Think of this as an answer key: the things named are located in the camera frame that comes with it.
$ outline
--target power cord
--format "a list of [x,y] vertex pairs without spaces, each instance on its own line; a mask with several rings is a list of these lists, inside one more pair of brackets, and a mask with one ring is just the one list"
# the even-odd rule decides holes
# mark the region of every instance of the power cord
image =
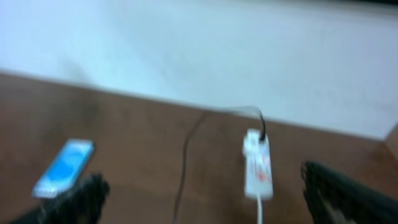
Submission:
[[[266,139],[266,122],[264,121],[264,117],[261,113],[261,110],[255,106],[241,106],[241,107],[235,107],[235,108],[227,108],[226,110],[222,110],[222,113],[226,114],[240,114],[245,112],[244,109],[249,109],[249,110],[255,110],[258,112],[261,123],[262,123],[262,132],[260,135],[260,141],[264,141]],[[207,111],[201,114],[201,116],[197,119],[195,124],[193,125],[192,129],[189,130],[188,134],[185,137],[183,148],[182,148],[182,171],[181,171],[181,178],[180,178],[180,185],[178,187],[178,192],[175,196],[175,202],[174,202],[174,212],[173,212],[173,222],[172,224],[177,224],[177,219],[178,219],[178,211],[180,210],[180,202],[182,198],[182,193],[184,190],[185,186],[185,176],[187,174],[187,152],[188,152],[188,145],[189,142],[192,138],[192,136],[196,133],[197,129],[199,126],[204,122],[204,120],[207,118],[207,116],[211,112]],[[257,199],[258,202],[258,222],[260,223],[260,218],[262,217],[262,209],[261,209],[261,199]]]

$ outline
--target table surface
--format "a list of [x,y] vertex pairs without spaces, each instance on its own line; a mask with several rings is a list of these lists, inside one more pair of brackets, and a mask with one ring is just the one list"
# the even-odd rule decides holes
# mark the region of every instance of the table surface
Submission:
[[[92,139],[83,175],[111,186],[100,223],[171,223],[184,137],[203,110],[0,75],[0,222],[39,203],[30,196],[69,138]],[[258,120],[212,113],[192,138],[179,223],[255,223],[244,197],[243,136]],[[302,161],[320,161],[392,198],[398,163],[383,143],[267,122],[274,198],[264,223],[310,223]]]

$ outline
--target black cable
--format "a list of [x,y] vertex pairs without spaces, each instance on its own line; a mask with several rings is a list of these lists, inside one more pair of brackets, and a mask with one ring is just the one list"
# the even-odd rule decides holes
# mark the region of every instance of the black cable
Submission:
[[[222,111],[222,112],[227,113],[227,114],[236,114],[236,113],[242,113],[243,112],[242,109],[255,109],[259,112],[259,117],[260,117],[260,120],[262,123],[262,132],[261,132],[261,136],[260,136],[260,141],[264,141],[266,139],[266,122],[264,121],[264,117],[262,116],[261,110],[259,108],[256,108],[255,106],[242,106],[242,107],[237,107],[237,108],[228,108],[228,110]],[[185,176],[187,174],[187,152],[188,152],[189,141],[190,141],[191,137],[196,133],[199,126],[202,124],[202,122],[205,120],[205,118],[210,113],[211,112],[209,112],[209,111],[202,113],[201,116],[197,119],[197,121],[193,125],[192,129],[188,132],[187,136],[185,137],[183,148],[182,148],[182,171],[181,171],[181,178],[180,178],[180,186],[178,187],[178,192],[177,192],[177,195],[175,196],[174,214],[173,214],[173,223],[172,224],[177,224],[178,211],[180,210],[180,202],[181,202],[182,193],[183,193],[184,186],[185,186]]]

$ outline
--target white cable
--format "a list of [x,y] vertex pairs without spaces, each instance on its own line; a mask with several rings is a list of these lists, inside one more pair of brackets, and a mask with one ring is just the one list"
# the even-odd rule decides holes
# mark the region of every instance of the white cable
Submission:
[[262,205],[260,195],[257,195],[257,224],[262,224]]

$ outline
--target brown table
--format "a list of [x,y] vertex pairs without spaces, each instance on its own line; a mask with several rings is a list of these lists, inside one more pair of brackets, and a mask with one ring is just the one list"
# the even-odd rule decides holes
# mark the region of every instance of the brown table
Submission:
[[[111,194],[100,223],[171,223],[182,144],[203,111],[0,75],[0,222],[38,204],[33,185],[68,138],[97,144],[84,174],[100,171]],[[243,194],[241,152],[255,119],[213,114],[188,152],[179,223],[255,223]],[[300,164],[321,161],[398,198],[398,163],[377,141],[267,122],[274,198],[264,223],[311,223]]]

